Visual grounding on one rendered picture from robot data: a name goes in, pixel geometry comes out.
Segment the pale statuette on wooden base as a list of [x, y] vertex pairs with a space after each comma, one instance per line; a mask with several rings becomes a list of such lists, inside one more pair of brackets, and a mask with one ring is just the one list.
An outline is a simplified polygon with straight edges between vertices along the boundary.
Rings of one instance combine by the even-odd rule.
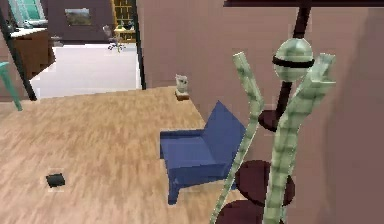
[[176, 80], [176, 91], [175, 91], [176, 98], [179, 101], [188, 100], [189, 99], [188, 78], [186, 76], [176, 74], [175, 80]]

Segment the yellow wooden desk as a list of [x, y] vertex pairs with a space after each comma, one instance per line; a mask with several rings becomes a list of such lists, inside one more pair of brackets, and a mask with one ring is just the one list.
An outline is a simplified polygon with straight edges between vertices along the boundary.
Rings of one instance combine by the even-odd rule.
[[136, 31], [134, 29], [121, 29], [116, 28], [114, 30], [115, 36], [120, 43], [135, 43]]

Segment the grey office chair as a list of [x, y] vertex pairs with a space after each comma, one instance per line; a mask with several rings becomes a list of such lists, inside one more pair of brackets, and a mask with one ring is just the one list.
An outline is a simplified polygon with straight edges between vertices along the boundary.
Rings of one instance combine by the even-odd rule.
[[120, 37], [114, 36], [112, 34], [111, 28], [108, 25], [104, 25], [102, 27], [102, 30], [108, 38], [108, 41], [109, 41], [108, 49], [109, 50], [116, 49], [118, 52], [121, 52], [125, 48], [124, 44], [121, 42]]

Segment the yellow wooden shelf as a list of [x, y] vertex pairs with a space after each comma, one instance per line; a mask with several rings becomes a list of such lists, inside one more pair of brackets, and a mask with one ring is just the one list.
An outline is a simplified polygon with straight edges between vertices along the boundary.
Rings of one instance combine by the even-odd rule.
[[133, 22], [133, 0], [113, 0], [114, 16], [117, 26], [130, 29]]

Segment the framed landscape picture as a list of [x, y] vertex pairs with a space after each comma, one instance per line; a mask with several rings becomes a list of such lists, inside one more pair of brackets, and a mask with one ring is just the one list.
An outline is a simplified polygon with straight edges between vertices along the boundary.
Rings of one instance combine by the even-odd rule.
[[65, 9], [65, 16], [69, 26], [89, 26], [92, 24], [88, 8]]

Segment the small black floor object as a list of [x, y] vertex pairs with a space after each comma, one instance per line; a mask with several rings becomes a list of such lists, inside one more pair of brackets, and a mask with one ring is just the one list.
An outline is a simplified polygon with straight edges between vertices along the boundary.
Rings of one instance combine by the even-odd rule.
[[46, 181], [50, 188], [63, 186], [65, 184], [64, 176], [61, 173], [47, 175]]

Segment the brown wooden cabinet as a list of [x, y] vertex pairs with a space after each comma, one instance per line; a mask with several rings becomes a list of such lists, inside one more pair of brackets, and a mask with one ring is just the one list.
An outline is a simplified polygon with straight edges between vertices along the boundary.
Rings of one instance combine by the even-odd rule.
[[53, 42], [46, 28], [20, 28], [11, 37], [28, 80], [55, 62]]

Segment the teal chair leg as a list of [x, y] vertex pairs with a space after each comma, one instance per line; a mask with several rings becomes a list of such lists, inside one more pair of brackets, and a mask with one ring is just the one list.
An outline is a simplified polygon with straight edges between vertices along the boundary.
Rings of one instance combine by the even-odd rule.
[[13, 99], [13, 102], [15, 104], [15, 107], [18, 111], [22, 111], [22, 105], [20, 103], [20, 98], [18, 93], [16, 92], [14, 85], [9, 77], [8, 69], [7, 69], [8, 62], [0, 62], [0, 78], [2, 79], [5, 88], [10, 93], [11, 98]]

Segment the teal window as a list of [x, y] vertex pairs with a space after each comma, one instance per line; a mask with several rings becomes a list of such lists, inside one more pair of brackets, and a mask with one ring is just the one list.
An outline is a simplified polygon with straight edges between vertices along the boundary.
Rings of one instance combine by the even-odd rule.
[[19, 27], [28, 21], [33, 26], [47, 22], [40, 0], [8, 0], [13, 17]]

